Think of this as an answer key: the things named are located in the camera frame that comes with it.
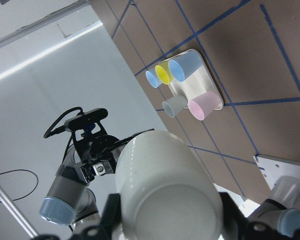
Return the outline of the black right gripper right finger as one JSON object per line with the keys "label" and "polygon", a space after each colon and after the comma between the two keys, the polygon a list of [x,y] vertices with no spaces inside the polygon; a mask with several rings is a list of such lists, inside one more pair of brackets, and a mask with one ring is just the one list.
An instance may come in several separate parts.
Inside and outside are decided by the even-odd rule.
{"label": "black right gripper right finger", "polygon": [[254,240],[252,221],[239,210],[227,192],[219,193],[223,206],[223,227],[221,235],[224,240]]}

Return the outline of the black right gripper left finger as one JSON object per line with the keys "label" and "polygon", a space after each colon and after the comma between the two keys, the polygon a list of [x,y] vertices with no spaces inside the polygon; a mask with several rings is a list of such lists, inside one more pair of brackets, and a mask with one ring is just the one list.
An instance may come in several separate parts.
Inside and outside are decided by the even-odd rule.
{"label": "black right gripper left finger", "polygon": [[121,196],[110,194],[100,220],[85,221],[75,228],[70,240],[111,240],[115,227],[121,222]]}

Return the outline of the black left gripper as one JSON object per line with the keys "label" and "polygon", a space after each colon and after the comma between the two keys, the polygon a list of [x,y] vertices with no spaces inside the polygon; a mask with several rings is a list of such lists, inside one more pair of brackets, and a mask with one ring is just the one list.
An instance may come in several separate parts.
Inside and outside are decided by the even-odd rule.
{"label": "black left gripper", "polygon": [[93,133],[96,126],[90,124],[83,128],[82,139],[73,140],[80,161],[75,164],[75,170],[81,181],[89,184],[95,176],[112,175],[116,173],[120,151],[133,138],[154,128],[143,130],[124,139],[107,134],[104,128]]}

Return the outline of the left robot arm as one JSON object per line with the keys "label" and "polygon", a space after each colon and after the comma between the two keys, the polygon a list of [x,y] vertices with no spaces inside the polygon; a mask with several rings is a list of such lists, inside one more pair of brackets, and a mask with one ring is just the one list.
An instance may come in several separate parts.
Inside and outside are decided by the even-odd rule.
{"label": "left robot arm", "polygon": [[43,199],[39,215],[46,221],[68,226],[73,231],[83,224],[100,222],[95,194],[90,183],[104,175],[114,175],[123,148],[137,133],[118,139],[104,128],[92,133],[85,129],[82,139],[71,134],[73,143],[65,150],[55,179]]}

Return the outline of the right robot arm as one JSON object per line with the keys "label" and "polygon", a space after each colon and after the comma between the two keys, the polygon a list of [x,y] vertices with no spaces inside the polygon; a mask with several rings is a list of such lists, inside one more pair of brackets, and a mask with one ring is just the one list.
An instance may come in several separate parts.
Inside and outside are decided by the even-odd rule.
{"label": "right robot arm", "polygon": [[[225,240],[300,240],[300,180],[280,177],[268,197],[250,216],[245,217],[226,192],[220,192],[223,204]],[[103,213],[92,201],[69,225],[73,240],[126,240],[123,229],[121,195],[108,196]]]}

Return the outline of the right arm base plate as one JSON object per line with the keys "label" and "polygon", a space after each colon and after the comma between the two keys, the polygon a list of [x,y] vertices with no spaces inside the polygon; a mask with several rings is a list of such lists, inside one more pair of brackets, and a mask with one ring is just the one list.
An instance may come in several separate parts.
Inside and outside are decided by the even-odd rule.
{"label": "right arm base plate", "polygon": [[255,155],[253,158],[270,189],[282,176],[290,176],[300,180],[299,161],[263,154]]}

